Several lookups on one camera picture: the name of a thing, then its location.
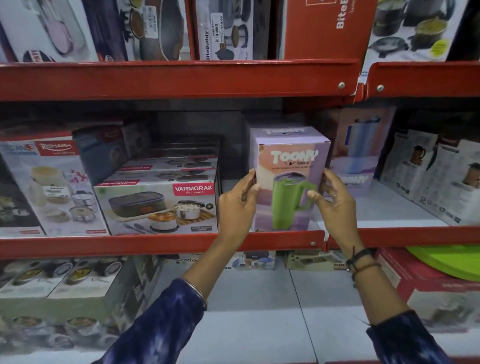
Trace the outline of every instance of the human hand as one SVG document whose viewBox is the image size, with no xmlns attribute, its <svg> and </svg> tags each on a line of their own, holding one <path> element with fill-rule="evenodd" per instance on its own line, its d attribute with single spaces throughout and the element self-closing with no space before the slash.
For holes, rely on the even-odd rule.
<svg viewBox="0 0 480 364">
<path fill-rule="evenodd" d="M 363 249 L 357 227 L 357 210 L 355 199 L 350 195 L 342 180 L 331 170 L 324 169 L 324 180 L 320 189 L 333 197 L 327 201 L 315 191 L 308 191 L 307 196 L 318 205 L 328 233 L 336 240 L 342 251 L 351 256 L 353 248 L 356 252 Z"/>
<path fill-rule="evenodd" d="M 230 192 L 221 195 L 218 201 L 220 213 L 218 237 L 225 243 L 237 245 L 237 248 L 249 233 L 257 210 L 260 185 L 253 184 L 254 178 L 255 170 L 251 169 Z"/>
</svg>

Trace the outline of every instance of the blue sleeve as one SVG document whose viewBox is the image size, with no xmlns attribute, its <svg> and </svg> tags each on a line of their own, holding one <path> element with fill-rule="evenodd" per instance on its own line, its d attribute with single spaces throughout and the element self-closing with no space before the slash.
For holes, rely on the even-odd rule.
<svg viewBox="0 0 480 364">
<path fill-rule="evenodd" d="M 415 311 L 392 317 L 367 330 L 383 364 L 451 364 Z"/>
<path fill-rule="evenodd" d="M 205 310 L 196 290 L 176 279 L 95 363 L 174 364 Z"/>
</svg>

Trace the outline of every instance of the green lid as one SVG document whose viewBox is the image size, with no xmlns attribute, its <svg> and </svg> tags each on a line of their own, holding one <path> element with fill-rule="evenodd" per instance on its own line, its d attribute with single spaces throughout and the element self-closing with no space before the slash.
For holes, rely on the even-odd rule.
<svg viewBox="0 0 480 364">
<path fill-rule="evenodd" d="M 452 277 L 480 282 L 480 245 L 407 248 L 423 263 Z"/>
</svg>

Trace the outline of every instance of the finger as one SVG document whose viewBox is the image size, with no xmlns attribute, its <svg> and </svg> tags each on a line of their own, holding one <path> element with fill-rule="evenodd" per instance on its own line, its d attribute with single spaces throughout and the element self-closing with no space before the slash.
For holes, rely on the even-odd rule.
<svg viewBox="0 0 480 364">
<path fill-rule="evenodd" d="M 247 193 L 247 207 L 256 209 L 257 208 L 257 196 L 260 191 L 260 184 L 257 183 L 252 186 L 252 188 Z"/>
<path fill-rule="evenodd" d="M 320 208 L 320 211 L 330 208 L 332 206 L 332 203 L 325 200 L 324 197 L 319 194 L 318 192 L 315 192 L 314 190 L 310 190 L 307 192 L 307 196 L 311 198 Z"/>
<path fill-rule="evenodd" d="M 322 182 L 320 184 L 320 190 L 327 192 L 330 196 L 336 197 L 336 191 L 335 188 L 327 184 L 326 182 Z"/>
<path fill-rule="evenodd" d="M 255 178 L 255 169 L 251 169 L 248 174 L 243 177 L 236 185 L 232 188 L 232 191 L 235 193 L 246 193 L 249 189 L 249 184 L 253 182 Z"/>
<path fill-rule="evenodd" d="M 341 198 L 350 196 L 350 193 L 348 193 L 347 187 L 342 182 L 340 177 L 338 177 L 335 173 L 333 173 L 328 168 L 324 169 L 324 175 L 331 182 L 332 187 L 334 188 L 338 198 L 341 199 Z"/>
</svg>

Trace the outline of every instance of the black wristband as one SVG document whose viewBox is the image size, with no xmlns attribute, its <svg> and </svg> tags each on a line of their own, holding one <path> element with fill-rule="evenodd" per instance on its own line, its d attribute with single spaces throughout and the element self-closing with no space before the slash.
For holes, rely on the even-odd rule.
<svg viewBox="0 0 480 364">
<path fill-rule="evenodd" d="M 355 271 L 353 271 L 353 272 L 355 273 L 357 271 L 357 267 L 355 266 L 355 263 L 358 262 L 358 260 L 360 260 L 361 258 L 363 258 L 364 256 L 367 256 L 367 255 L 372 256 L 372 251 L 370 249 L 363 249 L 363 250 L 360 250 L 358 253 L 355 254 L 355 248 L 353 248 L 352 258 L 350 258 L 349 260 L 346 261 L 346 265 L 349 268 L 349 270 L 353 271 L 351 269 L 351 267 L 353 267 L 355 269 Z"/>
</svg>

